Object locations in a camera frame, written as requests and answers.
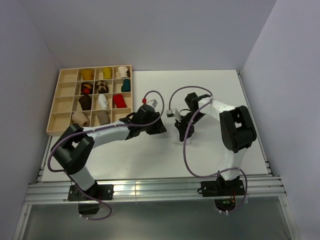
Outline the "white sock black stripes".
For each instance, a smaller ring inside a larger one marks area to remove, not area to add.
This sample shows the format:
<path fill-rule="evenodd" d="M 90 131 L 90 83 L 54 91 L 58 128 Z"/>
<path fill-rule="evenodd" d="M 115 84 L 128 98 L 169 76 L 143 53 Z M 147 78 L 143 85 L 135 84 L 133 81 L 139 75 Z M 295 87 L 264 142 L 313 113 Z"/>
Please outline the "white sock black stripes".
<path fill-rule="evenodd" d="M 184 144 L 184 140 L 182 140 L 182 141 L 180 141 L 180 137 L 179 136 L 173 136 L 172 137 L 172 142 L 174 143 L 174 144 L 178 144 L 178 145 L 183 145 Z M 186 140 L 186 143 L 185 143 L 186 145 L 190 145 L 191 144 L 191 140 L 188 138 L 187 140 Z"/>

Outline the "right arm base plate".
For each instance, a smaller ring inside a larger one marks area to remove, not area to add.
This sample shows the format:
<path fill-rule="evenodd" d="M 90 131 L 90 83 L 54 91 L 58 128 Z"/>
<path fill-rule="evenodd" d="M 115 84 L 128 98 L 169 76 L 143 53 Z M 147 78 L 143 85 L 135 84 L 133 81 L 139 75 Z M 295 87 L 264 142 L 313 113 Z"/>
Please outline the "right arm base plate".
<path fill-rule="evenodd" d="M 246 191 L 242 180 L 224 179 L 202 181 L 197 193 L 203 197 L 244 196 Z"/>

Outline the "beige maroon sock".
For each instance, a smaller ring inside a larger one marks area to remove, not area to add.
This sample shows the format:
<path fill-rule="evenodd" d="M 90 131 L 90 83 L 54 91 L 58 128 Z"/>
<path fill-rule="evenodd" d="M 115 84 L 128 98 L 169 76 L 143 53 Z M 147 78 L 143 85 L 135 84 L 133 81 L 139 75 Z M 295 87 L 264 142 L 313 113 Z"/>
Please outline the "beige maroon sock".
<path fill-rule="evenodd" d="M 90 120 L 81 111 L 74 112 L 71 116 L 71 120 L 81 127 L 88 127 L 90 125 Z"/>

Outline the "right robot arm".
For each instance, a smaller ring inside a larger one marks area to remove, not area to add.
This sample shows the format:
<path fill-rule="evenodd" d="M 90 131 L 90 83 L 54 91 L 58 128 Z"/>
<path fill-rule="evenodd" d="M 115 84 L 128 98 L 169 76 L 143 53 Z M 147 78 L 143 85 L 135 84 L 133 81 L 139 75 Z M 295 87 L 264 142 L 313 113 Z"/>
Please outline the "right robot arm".
<path fill-rule="evenodd" d="M 216 189 L 220 194 L 227 195 L 234 188 L 232 181 L 240 175 L 240 167 L 247 149 L 257 139 L 249 110 L 244 105 L 232 106 L 214 99 L 209 94 L 198 96 L 194 92 L 187 95 L 185 102 L 189 110 L 186 115 L 181 115 L 178 110 L 174 112 L 174 126 L 178 130 L 178 140 L 183 145 L 182 154 L 185 166 L 193 176 L 201 178 L 200 175 L 193 173 L 188 166 L 187 141 L 195 131 L 195 124 L 205 115 L 219 121 L 224 155 L 221 161 L 222 166 L 216 173 L 222 177 L 216 183 Z"/>

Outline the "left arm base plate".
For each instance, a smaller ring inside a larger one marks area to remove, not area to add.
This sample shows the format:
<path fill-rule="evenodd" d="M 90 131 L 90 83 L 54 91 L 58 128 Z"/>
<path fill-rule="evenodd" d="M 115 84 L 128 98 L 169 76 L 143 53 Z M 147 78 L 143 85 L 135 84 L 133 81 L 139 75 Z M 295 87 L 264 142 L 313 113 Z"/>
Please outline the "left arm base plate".
<path fill-rule="evenodd" d="M 97 194 L 93 196 L 94 199 L 100 201 L 110 201 L 113 199 L 114 185 L 113 184 L 99 184 L 97 186 Z M 72 185 L 69 188 L 67 200 L 69 202 L 90 201 L 91 198 L 85 196 L 80 192 L 76 185 Z"/>

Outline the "brown sock striped cuff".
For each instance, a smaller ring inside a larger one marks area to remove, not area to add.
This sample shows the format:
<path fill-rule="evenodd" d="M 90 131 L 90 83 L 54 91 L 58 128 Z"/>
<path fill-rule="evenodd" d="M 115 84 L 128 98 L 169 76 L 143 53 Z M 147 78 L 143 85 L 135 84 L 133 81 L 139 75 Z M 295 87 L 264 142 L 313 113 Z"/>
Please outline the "brown sock striped cuff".
<path fill-rule="evenodd" d="M 108 113 L 105 110 L 100 110 L 97 112 L 97 118 L 99 121 L 99 124 L 102 125 L 108 125 L 111 123 L 110 117 Z"/>

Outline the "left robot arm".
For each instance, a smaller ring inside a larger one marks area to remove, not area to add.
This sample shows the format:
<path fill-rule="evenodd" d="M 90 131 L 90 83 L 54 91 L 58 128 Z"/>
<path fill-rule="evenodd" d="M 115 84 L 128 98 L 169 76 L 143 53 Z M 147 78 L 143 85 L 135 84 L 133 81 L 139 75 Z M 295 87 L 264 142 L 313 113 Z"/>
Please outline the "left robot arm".
<path fill-rule="evenodd" d="M 49 157 L 55 158 L 62 170 L 75 182 L 79 194 L 86 200 L 101 195 L 97 181 L 86 167 L 91 151 L 115 141 L 126 141 L 140 133 L 157 135 L 167 132 L 161 114 L 148 104 L 113 123 L 98 127 L 72 124 L 51 148 Z"/>

